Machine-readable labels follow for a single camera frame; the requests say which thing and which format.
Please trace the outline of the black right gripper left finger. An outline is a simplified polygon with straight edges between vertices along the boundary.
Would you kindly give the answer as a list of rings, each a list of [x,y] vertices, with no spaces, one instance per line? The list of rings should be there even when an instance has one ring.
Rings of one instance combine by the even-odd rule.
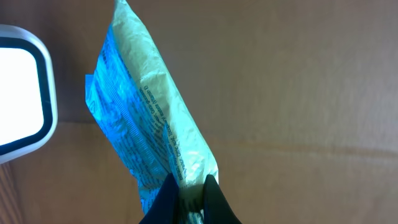
[[[169,173],[154,203],[139,224],[177,224],[178,205],[179,187],[174,175]]]

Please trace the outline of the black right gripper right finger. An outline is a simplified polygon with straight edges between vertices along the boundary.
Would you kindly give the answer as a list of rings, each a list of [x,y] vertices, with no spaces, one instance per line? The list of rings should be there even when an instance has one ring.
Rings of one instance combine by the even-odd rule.
[[[242,224],[210,174],[203,185],[203,214],[204,224]]]

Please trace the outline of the light teal pack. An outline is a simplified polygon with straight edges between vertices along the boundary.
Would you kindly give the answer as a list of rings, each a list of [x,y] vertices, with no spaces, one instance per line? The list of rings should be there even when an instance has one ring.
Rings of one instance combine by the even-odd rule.
[[[86,105],[131,175],[142,210],[167,175],[180,189],[179,223],[203,223],[203,184],[215,157],[152,37],[126,0],[116,0],[96,68],[86,76]]]

